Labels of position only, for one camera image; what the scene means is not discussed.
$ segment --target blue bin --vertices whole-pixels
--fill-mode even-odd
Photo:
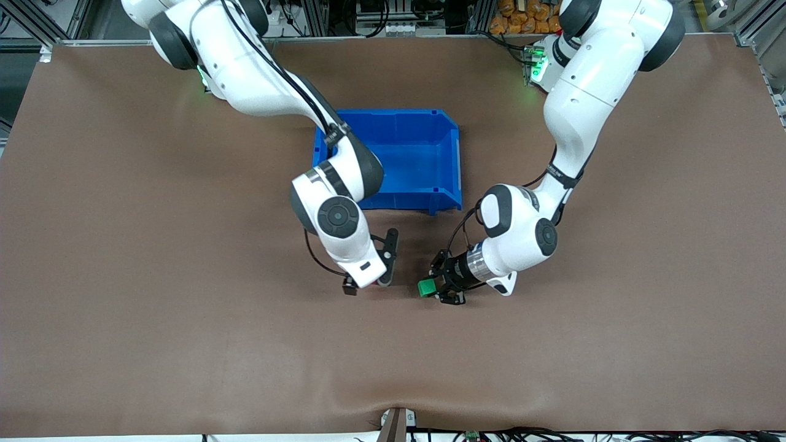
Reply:
[[[379,193],[360,201],[362,209],[461,210],[458,125],[445,112],[431,109],[340,110],[339,116],[380,159],[385,178]],[[317,129],[314,161],[328,157]]]

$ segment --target brown tabletop surface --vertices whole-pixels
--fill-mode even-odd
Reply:
[[[467,207],[548,163],[544,95],[491,42],[275,53],[338,109],[444,109]],[[786,427],[786,134],[730,35],[635,79],[511,297],[418,297],[455,211],[367,212],[401,231],[396,279],[344,296],[288,205],[313,137],[152,47],[55,48],[0,161],[0,436],[359,431],[392,406],[439,428]]]

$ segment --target yellow stripe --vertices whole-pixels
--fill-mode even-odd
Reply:
[[[709,32],[707,29],[707,7],[704,6],[703,0],[693,0],[693,7],[696,8],[696,15],[699,16],[699,23],[704,32]]]

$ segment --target green cube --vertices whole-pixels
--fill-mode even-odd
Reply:
[[[420,292],[421,298],[429,297],[434,293],[437,293],[437,285],[434,283],[434,278],[418,281],[417,291]]]

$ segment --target white robotic arm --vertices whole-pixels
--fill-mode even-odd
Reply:
[[[268,53],[259,39],[267,28],[263,4],[185,0],[145,24],[164,60],[180,69],[198,67],[213,94],[236,110],[253,116],[304,115],[327,134],[336,154],[292,180],[292,209],[347,272],[345,291],[373,282],[389,284],[392,237],[398,232],[389,230],[387,248],[378,252],[356,204],[379,190],[382,166],[310,83],[284,70]]]
[[[665,62],[685,33],[667,0],[564,0],[560,22],[565,34],[545,40],[545,61],[533,67],[534,82],[549,94],[544,117],[556,140],[543,180],[534,190],[489,189],[473,209],[488,238],[459,256],[441,250],[420,283],[421,296],[463,304],[464,292],[484,283],[508,296],[517,272],[548,259],[557,244],[555,225],[609,114],[636,73]],[[575,50],[569,43],[577,38]]]

